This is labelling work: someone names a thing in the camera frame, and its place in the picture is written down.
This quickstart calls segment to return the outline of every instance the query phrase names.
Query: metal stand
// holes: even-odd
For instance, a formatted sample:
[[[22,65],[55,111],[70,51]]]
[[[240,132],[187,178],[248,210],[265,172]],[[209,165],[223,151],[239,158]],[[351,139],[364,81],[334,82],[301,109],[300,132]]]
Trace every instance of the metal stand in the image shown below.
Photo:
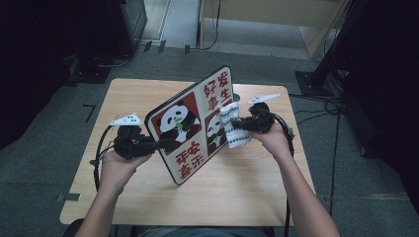
[[[327,75],[334,67],[333,51],[330,48],[314,72],[295,72],[296,81],[303,95],[334,96],[327,81]]]
[[[68,82],[105,84],[110,71],[110,67],[83,65],[83,62],[79,61]]]

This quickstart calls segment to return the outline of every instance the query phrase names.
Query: sign board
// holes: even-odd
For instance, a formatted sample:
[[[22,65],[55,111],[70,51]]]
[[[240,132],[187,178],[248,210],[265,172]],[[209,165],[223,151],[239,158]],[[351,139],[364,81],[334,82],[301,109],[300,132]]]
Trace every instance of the sign board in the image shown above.
[[[154,140],[170,140],[159,153],[176,184],[187,181],[225,145],[219,108],[232,101],[231,71],[222,66],[146,116]]]

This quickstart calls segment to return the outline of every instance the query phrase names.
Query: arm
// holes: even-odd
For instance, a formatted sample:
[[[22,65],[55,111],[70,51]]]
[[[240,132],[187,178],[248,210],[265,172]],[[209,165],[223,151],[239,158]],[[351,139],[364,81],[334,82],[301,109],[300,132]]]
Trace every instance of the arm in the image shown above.
[[[281,126],[274,123],[268,133],[251,132],[250,135],[262,142],[280,166],[298,235],[340,236],[335,222],[311,190],[293,159]]]
[[[76,236],[109,236],[115,206],[136,168],[151,155],[126,160],[108,152],[102,162],[101,184]]]

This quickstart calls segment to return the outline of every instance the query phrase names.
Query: panda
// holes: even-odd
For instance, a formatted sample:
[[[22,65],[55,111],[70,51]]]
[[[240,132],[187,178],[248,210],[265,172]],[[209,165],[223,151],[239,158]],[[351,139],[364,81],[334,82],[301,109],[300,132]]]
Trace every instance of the panda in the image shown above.
[[[209,154],[213,153],[216,148],[225,143],[227,137],[222,126],[221,117],[218,114],[213,116],[207,127],[207,146]]]
[[[176,150],[182,143],[193,137],[200,130],[201,121],[181,100],[157,120],[157,125],[160,127],[160,139],[171,140],[165,148],[167,153]]]

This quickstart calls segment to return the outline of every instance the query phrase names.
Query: black controller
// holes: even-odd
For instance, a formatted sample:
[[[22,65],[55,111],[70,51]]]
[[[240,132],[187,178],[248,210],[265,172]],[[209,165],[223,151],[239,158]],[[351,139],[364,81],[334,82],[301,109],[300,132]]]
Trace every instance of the black controller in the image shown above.
[[[256,103],[249,108],[252,117],[240,118],[231,122],[234,128],[241,128],[248,131],[268,132],[275,122],[274,116],[269,112],[266,103]]]
[[[114,139],[114,149],[120,156],[129,160],[153,154],[157,149],[168,147],[169,142],[168,139],[154,141],[151,136],[141,134],[141,128],[137,125],[122,125]]]

